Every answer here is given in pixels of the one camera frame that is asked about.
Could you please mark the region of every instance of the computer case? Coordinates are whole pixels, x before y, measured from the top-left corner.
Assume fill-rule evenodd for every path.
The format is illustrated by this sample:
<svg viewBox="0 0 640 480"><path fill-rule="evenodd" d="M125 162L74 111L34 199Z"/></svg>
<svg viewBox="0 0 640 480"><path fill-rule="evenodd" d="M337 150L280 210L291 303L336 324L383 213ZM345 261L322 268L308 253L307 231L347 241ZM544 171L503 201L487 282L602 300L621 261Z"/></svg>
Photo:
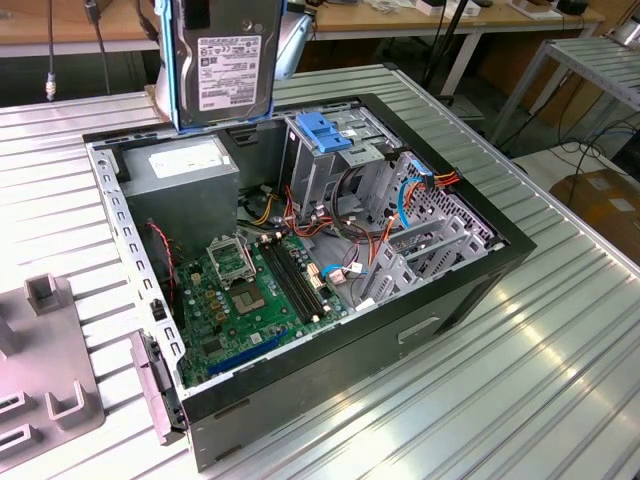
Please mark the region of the computer case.
<svg viewBox="0 0 640 480"><path fill-rule="evenodd" d="M322 115L330 129L309 130L303 118L310 113ZM321 138L327 132L339 134L331 142L342 143L346 138L351 146L330 151L332 147L325 148L328 144ZM375 95L287 105L276 109L268 121L221 125L188 138L196 143L220 142L221 151L237 165L241 192L269 183L284 195L291 186L299 218L325 218L318 212L325 208L322 203L335 188L336 178L355 169L358 182L343 203L357 204L353 211L360 213L353 218L368 215L366 222L372 228L388 217L387 210L394 206L388 199L397 196L394 188L408 175L454 170ZM154 426L164 444L188 435L198 470L295 420L459 324L535 247L457 172L462 177L459 182L433 194L427 187L416 200L425 203L416 203L405 212L412 227L398 227L388 240L381 239L380 258L371 264L370 277L356 292L362 302L351 305L345 300L348 314L331 324L319 323L313 334L187 387L180 362L188 347L171 315L166 291L161 289L162 275L151 267L141 240L139 230L144 225L132 217L119 184L131 181L132 169L124 167L136 151L166 149L184 141L184 136L176 135L169 125L154 125L90 134L84 141L122 262L137 291L143 329L132 337L132 353ZM315 203L305 203L313 192ZM170 199L171 190L166 190L164 201ZM188 214L188 205L179 207L178 211ZM459 238L460 228L466 232L463 239ZM415 235L408 238L407 232ZM420 256L418 247L407 250L409 240L425 238L430 240L420 248L432 248L430 255ZM318 235L304 241L314 261L323 266L339 239ZM392 258L383 258L385 252L391 252ZM381 282L385 275L393 282ZM344 291L336 291L348 298Z"/></svg>

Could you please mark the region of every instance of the slotted metal table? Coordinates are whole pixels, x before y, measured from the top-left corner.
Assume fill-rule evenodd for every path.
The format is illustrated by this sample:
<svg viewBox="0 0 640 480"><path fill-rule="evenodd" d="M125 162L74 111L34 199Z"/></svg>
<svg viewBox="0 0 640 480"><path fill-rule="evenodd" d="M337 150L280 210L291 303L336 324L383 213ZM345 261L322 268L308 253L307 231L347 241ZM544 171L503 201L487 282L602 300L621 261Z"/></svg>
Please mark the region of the slotted metal table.
<svg viewBox="0 0 640 480"><path fill-rule="evenodd" d="M606 120L616 100L640 110L640 52L604 37L545 40L500 112L491 143L495 144L500 138L525 92L550 58L557 60L560 68L536 100L532 112L546 103L569 70L613 97L613 102L601 116L602 121L593 130Z"/></svg>
<svg viewBox="0 0 640 480"><path fill-rule="evenodd" d="M458 328L198 474L158 444L135 292L81 133L158 122L144 93L0 110L0 288L69 278L105 424L9 470L58 477L620 478L640 468L640 270L399 71L297 75L280 104L378 94L537 244Z"/></svg>

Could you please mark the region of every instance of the barcode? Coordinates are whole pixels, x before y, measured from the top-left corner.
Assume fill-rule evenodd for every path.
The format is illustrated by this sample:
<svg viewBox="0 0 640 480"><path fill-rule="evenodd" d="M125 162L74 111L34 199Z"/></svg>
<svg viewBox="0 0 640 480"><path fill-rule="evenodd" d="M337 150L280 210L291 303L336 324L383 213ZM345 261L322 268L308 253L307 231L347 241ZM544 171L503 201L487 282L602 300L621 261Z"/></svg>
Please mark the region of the barcode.
<svg viewBox="0 0 640 480"><path fill-rule="evenodd" d="M222 97L226 94L227 92L224 90L209 90L208 92L202 92L202 98Z"/></svg>

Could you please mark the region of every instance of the white label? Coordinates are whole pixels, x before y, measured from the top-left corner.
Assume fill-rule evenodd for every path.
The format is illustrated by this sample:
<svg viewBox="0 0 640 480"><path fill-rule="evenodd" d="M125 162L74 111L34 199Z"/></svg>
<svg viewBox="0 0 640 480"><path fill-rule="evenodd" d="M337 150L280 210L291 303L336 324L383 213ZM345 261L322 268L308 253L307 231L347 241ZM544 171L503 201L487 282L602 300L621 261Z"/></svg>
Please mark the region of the white label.
<svg viewBox="0 0 640 480"><path fill-rule="evenodd" d="M621 212L633 212L635 208L624 198L610 198L609 201Z"/></svg>
<svg viewBox="0 0 640 480"><path fill-rule="evenodd" d="M261 43L260 35L198 39L201 111L255 103Z"/></svg>
<svg viewBox="0 0 640 480"><path fill-rule="evenodd" d="M149 163L158 178L166 178L229 163L229 159L226 158L225 162L225 158L218 146L210 142L154 153L149 157Z"/></svg>
<svg viewBox="0 0 640 480"><path fill-rule="evenodd" d="M362 273L362 264L358 262L353 262L349 270L351 270L354 273Z"/></svg>
<svg viewBox="0 0 640 480"><path fill-rule="evenodd" d="M611 188L609 182L607 182L604 178L595 177L588 178L587 180L591 185L593 185L593 188L595 188L596 190L608 190Z"/></svg>

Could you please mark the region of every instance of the green motherboard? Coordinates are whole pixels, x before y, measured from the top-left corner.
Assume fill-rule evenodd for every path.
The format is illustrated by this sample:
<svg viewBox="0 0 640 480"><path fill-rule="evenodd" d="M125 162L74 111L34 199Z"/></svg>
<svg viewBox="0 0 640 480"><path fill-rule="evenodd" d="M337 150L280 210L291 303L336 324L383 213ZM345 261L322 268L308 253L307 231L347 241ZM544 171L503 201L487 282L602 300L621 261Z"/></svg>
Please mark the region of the green motherboard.
<svg viewBox="0 0 640 480"><path fill-rule="evenodd" d="M185 318L180 334L186 347L180 368L186 387L199 385L216 373L347 315L345 306L330 287L318 289L311 284L306 266L312 260L300 239L286 237L281 245L298 267L300 278L304 278L323 305L324 316L317 322L300 318L257 243L247 245L255 266L255 280L241 281L228 290L221 287L208 255L178 266ZM222 259L216 258L218 268L225 272L243 263L234 257L233 249L227 249Z"/></svg>

